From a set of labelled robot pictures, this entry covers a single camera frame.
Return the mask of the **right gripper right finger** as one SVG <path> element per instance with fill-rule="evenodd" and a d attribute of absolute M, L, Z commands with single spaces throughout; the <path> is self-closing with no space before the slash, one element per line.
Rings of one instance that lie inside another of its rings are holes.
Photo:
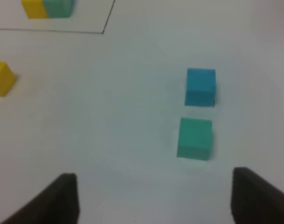
<path fill-rule="evenodd" d="M 233 170 L 230 208 L 236 224 L 284 224 L 284 192 L 246 167 Z"/>

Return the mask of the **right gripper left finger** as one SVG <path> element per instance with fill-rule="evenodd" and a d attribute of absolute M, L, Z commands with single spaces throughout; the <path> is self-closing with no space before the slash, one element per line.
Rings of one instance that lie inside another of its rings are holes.
<path fill-rule="evenodd" d="M 59 175 L 3 224 L 76 224 L 79 219 L 77 176 Z"/>

